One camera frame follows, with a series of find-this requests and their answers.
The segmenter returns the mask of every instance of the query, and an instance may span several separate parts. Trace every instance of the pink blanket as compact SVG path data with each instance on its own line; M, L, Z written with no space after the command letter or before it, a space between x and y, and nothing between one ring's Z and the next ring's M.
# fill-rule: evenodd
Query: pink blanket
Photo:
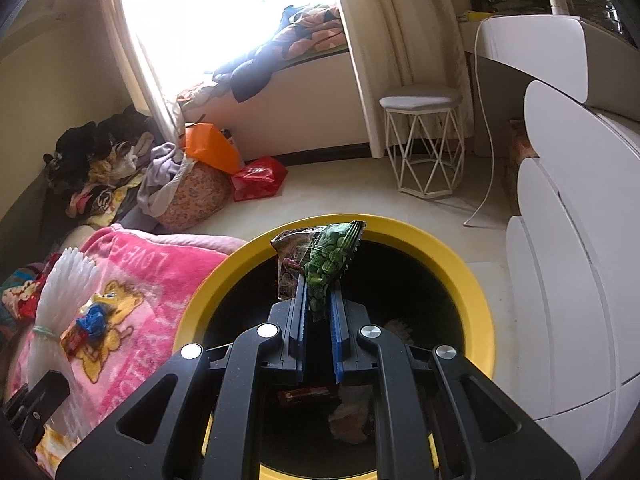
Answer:
M96 292L110 296L115 307L100 344L85 344L72 359L95 407L92 425L171 356L178 323L193 293L243 243L229 237L155 236L119 225L100 229L87 240L82 252L100 269ZM26 382L26 353L24 348L14 388Z

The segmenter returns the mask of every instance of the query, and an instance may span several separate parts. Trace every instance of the tile floor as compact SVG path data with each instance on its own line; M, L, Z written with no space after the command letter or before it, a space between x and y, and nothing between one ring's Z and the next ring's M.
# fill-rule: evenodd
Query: tile floor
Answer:
M469 156L465 177L455 196L427 202L396 190L386 158L293 166L279 195L232 203L190 232L251 240L294 220L348 212L396 218L429 232L462 257L484 289L497 337L494 380L517 400L518 349L505 250L505 230L511 213L500 183L500 161L489 200L472 222L478 227L462 225L486 192L490 168L489 159Z

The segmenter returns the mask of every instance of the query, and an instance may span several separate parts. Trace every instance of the green snack packet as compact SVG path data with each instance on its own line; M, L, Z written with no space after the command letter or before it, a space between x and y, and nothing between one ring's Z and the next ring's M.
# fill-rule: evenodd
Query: green snack packet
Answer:
M278 253L278 298L293 298L298 276L303 273L312 319L325 318L327 289L353 259L365 226L365 222L354 220L293 229L276 236L271 245Z

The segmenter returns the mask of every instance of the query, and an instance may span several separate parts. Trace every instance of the black baseboard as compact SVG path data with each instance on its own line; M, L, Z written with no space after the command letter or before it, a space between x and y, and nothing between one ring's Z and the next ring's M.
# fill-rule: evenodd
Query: black baseboard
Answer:
M371 157L371 149L368 142L273 155L273 158L281 162L284 166L299 166L300 164L313 164L315 162L369 157Z

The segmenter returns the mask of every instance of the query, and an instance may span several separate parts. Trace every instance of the beige curtain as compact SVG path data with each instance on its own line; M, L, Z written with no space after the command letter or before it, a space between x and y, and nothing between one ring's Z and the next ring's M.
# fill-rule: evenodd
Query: beige curtain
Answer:
M451 0L340 0L340 6L373 157L385 149L379 100L399 86L457 88L458 124L472 135L471 88Z
M135 20L124 12L127 0L100 0L111 49L124 83L140 113L153 117L164 140L178 144L184 118L175 95L163 92L160 79L136 33Z

